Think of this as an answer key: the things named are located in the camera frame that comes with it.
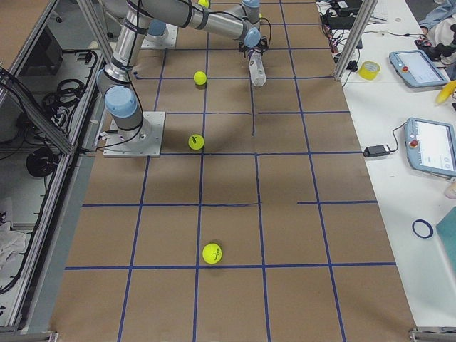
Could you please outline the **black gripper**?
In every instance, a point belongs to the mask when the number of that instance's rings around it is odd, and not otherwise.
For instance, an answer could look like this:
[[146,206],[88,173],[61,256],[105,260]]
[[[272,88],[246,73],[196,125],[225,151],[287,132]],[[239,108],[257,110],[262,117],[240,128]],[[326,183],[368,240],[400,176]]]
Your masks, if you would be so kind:
[[254,47],[247,47],[243,43],[238,43],[238,52],[243,53],[244,57],[250,56],[253,52],[257,52],[262,55],[265,51],[268,50],[268,38],[267,36],[262,36],[258,44]]

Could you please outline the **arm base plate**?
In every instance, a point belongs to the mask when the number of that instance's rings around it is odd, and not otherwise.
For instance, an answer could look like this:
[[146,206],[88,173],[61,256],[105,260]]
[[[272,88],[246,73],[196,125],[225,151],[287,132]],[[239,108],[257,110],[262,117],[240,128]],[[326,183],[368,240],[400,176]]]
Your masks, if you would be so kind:
[[178,27],[153,21],[147,32],[147,36],[142,42],[143,49],[166,49],[175,48],[177,42]]
[[158,111],[145,111],[142,128],[129,133],[119,130],[112,119],[110,130],[116,130],[116,133],[107,135],[107,147],[103,149],[103,156],[159,157],[164,126],[165,112]]

